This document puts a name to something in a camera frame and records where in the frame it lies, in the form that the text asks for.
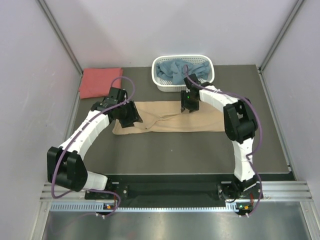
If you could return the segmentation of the beige t shirt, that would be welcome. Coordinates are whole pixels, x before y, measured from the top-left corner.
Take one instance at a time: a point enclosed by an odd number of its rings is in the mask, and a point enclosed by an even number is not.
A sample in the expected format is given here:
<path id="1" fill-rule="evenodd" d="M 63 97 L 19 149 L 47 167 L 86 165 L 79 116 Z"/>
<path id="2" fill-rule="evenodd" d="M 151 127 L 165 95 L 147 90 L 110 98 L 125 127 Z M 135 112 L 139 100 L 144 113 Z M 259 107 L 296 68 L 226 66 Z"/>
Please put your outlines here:
<path id="1" fill-rule="evenodd" d="M 205 102 L 200 102 L 199 110 L 191 113 L 181 111 L 180 101 L 137 101 L 135 105 L 142 122 L 122 128 L 117 120 L 114 135 L 225 131 L 223 113 Z"/>

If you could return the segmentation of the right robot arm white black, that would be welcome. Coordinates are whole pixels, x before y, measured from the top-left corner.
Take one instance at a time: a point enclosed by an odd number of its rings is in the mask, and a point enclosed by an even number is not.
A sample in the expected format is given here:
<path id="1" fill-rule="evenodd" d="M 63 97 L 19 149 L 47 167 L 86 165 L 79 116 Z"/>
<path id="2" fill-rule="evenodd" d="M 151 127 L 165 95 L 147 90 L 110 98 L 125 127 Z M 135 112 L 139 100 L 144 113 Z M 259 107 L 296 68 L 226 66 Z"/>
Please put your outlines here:
<path id="1" fill-rule="evenodd" d="M 222 187 L 224 199 L 245 198 L 257 185 L 257 174 L 253 169 L 253 144 L 260 128 L 257 113 L 249 99 L 235 93 L 226 93 L 209 82 L 201 83 L 195 74 L 186 75 L 187 90 L 181 91 L 181 111 L 190 113 L 200 109 L 200 102 L 209 104 L 223 114 L 224 132 L 233 145 L 235 168 L 230 186 Z"/>

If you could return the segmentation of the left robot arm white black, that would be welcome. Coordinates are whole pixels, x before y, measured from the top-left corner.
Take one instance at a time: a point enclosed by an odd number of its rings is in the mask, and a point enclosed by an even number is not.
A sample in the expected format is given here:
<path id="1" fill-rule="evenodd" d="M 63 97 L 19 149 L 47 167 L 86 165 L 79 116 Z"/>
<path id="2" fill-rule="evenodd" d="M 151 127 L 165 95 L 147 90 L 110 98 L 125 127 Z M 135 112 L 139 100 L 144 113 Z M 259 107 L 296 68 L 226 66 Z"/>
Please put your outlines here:
<path id="1" fill-rule="evenodd" d="M 114 191 L 108 177 L 86 169 L 84 158 L 100 133 L 113 121 L 121 128 L 141 123 L 134 101 L 124 89 L 112 87 L 102 101 L 94 103 L 85 120 L 60 146 L 52 146 L 47 152 L 47 179 L 52 186 L 70 191 L 96 190 L 102 198 L 109 198 Z"/>

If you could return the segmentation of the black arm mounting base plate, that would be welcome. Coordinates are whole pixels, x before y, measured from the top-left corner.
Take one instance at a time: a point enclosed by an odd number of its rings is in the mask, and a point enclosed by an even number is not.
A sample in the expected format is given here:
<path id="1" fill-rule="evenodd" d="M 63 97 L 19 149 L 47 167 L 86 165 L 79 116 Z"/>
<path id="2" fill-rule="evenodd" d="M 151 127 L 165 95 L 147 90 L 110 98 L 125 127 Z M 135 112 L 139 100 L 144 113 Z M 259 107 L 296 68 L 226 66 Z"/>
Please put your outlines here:
<path id="1" fill-rule="evenodd" d="M 233 174 L 114 174 L 105 190 L 118 194 L 120 207 L 221 207 L 228 201 L 257 200 L 259 183 L 236 200 L 221 197 Z"/>

